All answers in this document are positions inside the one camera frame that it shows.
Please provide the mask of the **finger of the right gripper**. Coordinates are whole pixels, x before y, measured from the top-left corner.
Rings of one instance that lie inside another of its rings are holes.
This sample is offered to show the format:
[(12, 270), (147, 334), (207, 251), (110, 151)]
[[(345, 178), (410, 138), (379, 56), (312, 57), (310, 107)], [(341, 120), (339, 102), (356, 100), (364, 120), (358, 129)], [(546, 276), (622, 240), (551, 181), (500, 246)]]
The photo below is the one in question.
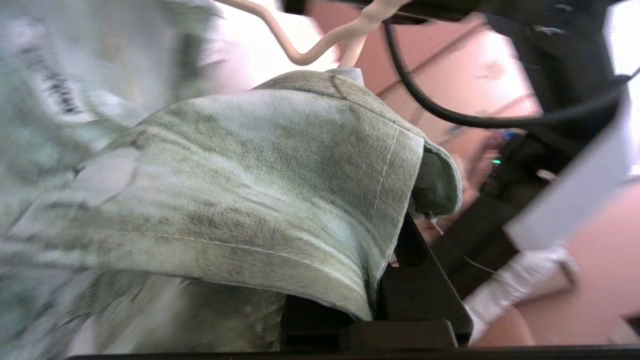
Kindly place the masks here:
[(393, 24), (460, 22), (481, 5), (481, 0), (410, 0), (390, 18)]

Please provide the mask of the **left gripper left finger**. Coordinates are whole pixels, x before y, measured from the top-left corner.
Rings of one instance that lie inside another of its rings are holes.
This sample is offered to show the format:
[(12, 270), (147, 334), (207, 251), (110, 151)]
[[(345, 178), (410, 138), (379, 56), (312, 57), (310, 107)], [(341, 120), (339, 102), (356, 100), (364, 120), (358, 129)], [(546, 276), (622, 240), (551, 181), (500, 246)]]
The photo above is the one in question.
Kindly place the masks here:
[(288, 295), (279, 321), (279, 349), (339, 351), (342, 330), (350, 325), (350, 315), (341, 310)]

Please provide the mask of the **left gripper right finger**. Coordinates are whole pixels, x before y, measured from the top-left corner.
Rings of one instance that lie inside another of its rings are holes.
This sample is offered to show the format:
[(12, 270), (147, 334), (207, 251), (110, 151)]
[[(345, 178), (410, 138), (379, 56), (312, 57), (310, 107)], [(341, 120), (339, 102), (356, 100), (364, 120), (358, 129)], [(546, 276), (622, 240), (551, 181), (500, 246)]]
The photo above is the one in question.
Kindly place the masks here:
[(378, 291), (374, 328), (391, 348), (458, 348), (469, 344), (473, 321), (412, 216), (404, 215)]

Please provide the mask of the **cream wire clothes hanger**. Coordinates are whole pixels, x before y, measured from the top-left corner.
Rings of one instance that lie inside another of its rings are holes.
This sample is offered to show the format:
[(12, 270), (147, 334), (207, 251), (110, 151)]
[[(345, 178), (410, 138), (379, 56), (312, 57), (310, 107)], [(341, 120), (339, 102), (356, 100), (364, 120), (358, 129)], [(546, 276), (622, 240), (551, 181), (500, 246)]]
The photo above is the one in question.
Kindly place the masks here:
[(336, 44), (346, 43), (339, 68), (354, 68), (361, 56), (368, 34), (382, 22), (390, 19), (398, 10), (413, 0), (373, 0), (361, 10), (354, 20), (332, 29), (318, 40), (308, 51), (299, 52), (285, 30), (269, 9), (249, 0), (215, 0), (259, 18), (273, 34), (286, 57), (297, 66), (308, 66), (320, 59)]

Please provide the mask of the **green floral short-sleeve shirt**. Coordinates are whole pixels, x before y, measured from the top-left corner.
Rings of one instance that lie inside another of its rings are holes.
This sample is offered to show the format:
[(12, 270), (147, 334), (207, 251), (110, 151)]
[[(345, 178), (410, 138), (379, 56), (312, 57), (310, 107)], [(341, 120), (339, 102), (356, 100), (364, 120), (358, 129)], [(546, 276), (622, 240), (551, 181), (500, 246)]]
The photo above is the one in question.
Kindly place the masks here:
[(455, 160), (356, 68), (205, 95), (210, 0), (0, 0), (0, 360), (278, 349), (287, 295), (359, 321)]

